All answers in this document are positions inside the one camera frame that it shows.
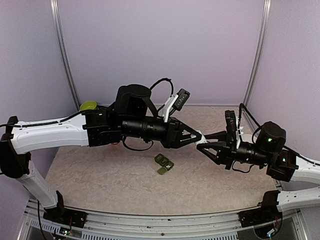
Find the white bottle cap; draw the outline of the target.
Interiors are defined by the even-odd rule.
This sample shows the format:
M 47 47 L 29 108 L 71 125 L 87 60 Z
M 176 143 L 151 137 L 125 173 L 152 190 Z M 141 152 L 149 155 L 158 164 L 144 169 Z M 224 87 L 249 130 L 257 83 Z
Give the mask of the white bottle cap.
M 200 130 L 196 130 L 190 135 L 190 137 L 192 139 L 195 139 L 195 141 L 200 141 L 203 138 L 203 134 L 201 133 Z

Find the green pill organizer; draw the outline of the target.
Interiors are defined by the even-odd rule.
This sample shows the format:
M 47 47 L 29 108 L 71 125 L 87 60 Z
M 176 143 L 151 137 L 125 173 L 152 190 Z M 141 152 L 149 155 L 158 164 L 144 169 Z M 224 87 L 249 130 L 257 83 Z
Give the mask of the green pill organizer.
M 159 175 L 164 175 L 166 172 L 170 171 L 174 167 L 174 163 L 161 153 L 156 155 L 154 157 L 154 160 L 157 164 L 160 165 L 160 168 L 157 170 L 157 173 Z

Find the small white pill bottle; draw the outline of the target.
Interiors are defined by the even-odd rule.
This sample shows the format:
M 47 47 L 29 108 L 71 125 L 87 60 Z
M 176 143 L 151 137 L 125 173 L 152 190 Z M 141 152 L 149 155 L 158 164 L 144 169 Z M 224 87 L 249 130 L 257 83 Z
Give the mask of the small white pill bottle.
M 207 142 L 208 142 L 208 141 L 207 141 L 207 139 L 205 138 L 205 136 L 202 135 L 202 136 L 201 136 L 201 139 L 195 142 L 195 145 L 197 146 L 197 145 L 199 145 L 199 144 L 206 144 Z

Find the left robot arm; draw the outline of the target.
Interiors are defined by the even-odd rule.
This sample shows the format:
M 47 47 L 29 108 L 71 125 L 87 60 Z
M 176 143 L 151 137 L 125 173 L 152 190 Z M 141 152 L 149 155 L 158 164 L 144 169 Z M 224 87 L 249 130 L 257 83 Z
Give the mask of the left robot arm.
M 34 150 L 64 147 L 99 147 L 124 143 L 128 137 L 145 142 L 159 141 L 164 148 L 179 149 L 199 142 L 202 134 L 170 116 L 179 111 L 189 92 L 171 94 L 161 110 L 151 101 L 152 89 L 140 84 L 123 85 L 110 106 L 97 106 L 66 117 L 24 122 L 9 118 L 0 139 L 0 169 L 23 186 L 39 201 L 45 212 L 63 223 L 70 218 L 63 196 L 51 191 L 31 161 Z

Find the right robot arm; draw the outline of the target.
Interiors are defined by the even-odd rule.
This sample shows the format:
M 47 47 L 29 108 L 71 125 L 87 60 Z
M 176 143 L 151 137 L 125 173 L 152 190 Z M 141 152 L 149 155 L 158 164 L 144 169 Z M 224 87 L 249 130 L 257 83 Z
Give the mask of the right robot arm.
M 202 136 L 197 142 L 198 151 L 209 157 L 217 165 L 231 169 L 235 162 L 251 167 L 266 168 L 266 174 L 275 180 L 313 183 L 313 188 L 294 191 L 268 191 L 263 195 L 261 207 L 256 210 L 256 218 L 266 222 L 276 209 L 279 212 L 313 207 L 320 203 L 320 163 L 306 158 L 285 146 L 286 131 L 268 121 L 256 130 L 258 137 L 250 142 L 243 141 L 243 135 L 232 124 L 226 130 Z

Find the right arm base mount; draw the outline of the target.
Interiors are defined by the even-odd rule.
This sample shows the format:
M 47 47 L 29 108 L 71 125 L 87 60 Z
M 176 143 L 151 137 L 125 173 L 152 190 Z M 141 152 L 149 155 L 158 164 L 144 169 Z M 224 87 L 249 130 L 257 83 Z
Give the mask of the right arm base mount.
M 279 220 L 283 217 L 283 213 L 279 212 L 277 209 L 256 208 L 240 211 L 238 217 L 241 227 L 246 228 Z

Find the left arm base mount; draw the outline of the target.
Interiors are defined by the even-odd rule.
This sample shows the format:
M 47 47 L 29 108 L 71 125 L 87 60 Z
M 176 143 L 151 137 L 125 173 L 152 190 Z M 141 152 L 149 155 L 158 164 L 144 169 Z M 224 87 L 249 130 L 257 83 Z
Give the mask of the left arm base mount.
M 83 229 L 87 219 L 87 213 L 84 211 L 65 208 L 64 212 L 57 210 L 45 210 L 43 214 L 45 220 Z

